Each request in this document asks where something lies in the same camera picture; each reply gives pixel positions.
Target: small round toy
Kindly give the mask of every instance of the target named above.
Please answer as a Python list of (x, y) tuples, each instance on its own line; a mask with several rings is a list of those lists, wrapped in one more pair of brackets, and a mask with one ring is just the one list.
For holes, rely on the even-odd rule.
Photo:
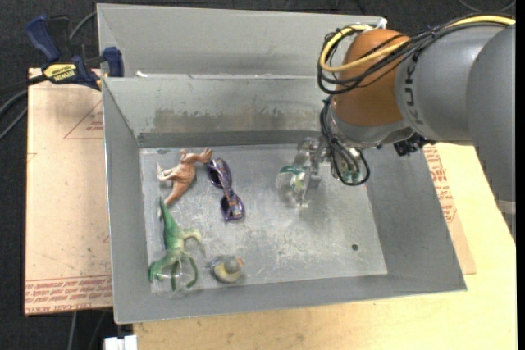
[(212, 263), (212, 273), (222, 283), (235, 283), (242, 276), (243, 264), (236, 256), (220, 257)]

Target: plastic toy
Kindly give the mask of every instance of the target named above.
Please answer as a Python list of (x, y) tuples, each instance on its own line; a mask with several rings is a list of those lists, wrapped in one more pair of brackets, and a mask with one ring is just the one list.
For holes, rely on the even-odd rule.
[(187, 153), (186, 150), (180, 150), (180, 161), (179, 165), (170, 170), (163, 170), (160, 166), (158, 167), (158, 180), (159, 181), (173, 181), (173, 188), (171, 189), (170, 195), (164, 201), (166, 206), (172, 204), (176, 199), (188, 189), (189, 185), (195, 178), (195, 167), (196, 162), (208, 163), (212, 158), (212, 149), (205, 148), (201, 153)]
[(242, 276), (243, 261), (236, 256), (222, 256), (212, 262), (212, 273), (222, 283), (235, 283)]
[(162, 197), (160, 197), (159, 202), (162, 218), (164, 219), (164, 247), (166, 248), (166, 256), (161, 260), (155, 261), (150, 266), (149, 280), (153, 282), (155, 279), (162, 280), (166, 278), (162, 272), (166, 267), (171, 266), (171, 289), (176, 290), (177, 267), (180, 266), (180, 268), (182, 268), (183, 261), (187, 260), (194, 271), (194, 278), (186, 285), (186, 288), (189, 289), (197, 283), (199, 271), (197, 270), (194, 259), (185, 251), (185, 240), (193, 238), (197, 242), (202, 243), (203, 239), (198, 229), (182, 229), (179, 227)]
[(228, 164), (221, 158), (212, 159), (207, 168), (212, 184), (224, 191), (224, 197), (221, 200), (224, 220), (238, 220), (244, 217), (246, 213), (244, 204), (231, 187), (231, 172)]

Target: sunglasses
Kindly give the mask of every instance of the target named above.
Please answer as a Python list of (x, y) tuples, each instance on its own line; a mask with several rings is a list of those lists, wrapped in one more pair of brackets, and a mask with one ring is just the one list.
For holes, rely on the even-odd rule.
[(221, 199), (222, 217), (225, 221), (238, 220), (244, 217), (246, 211), (240, 197), (231, 187), (231, 172), (228, 164), (221, 159), (212, 159), (207, 164), (208, 177), (212, 184), (222, 189), (224, 197)]

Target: cardboard sheet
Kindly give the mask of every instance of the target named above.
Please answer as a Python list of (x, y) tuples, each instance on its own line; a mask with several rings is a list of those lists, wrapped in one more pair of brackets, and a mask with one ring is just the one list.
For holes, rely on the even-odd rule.
[(110, 307), (102, 94), (30, 87), (25, 314)]

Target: gray metal bin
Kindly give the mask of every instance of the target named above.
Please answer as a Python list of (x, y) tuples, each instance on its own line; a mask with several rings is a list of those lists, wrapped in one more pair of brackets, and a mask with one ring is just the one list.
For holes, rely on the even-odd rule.
[[(103, 81), (114, 312), (130, 323), (305, 307), (465, 289), (422, 154), (367, 151), (372, 176), (349, 188), (322, 166), (301, 208), (280, 196), (276, 176), (297, 144), (318, 136), (324, 94), (315, 80), (324, 35), (379, 18), (198, 8), (98, 5), (100, 48), (123, 52), (126, 77)], [(136, 72), (147, 77), (137, 77)], [(229, 224), (202, 166), (171, 206), (199, 281), (182, 296), (152, 287), (162, 255), (157, 164), (181, 148), (211, 147), (228, 161), (246, 217)], [(244, 259), (239, 284), (219, 284), (207, 263)]]

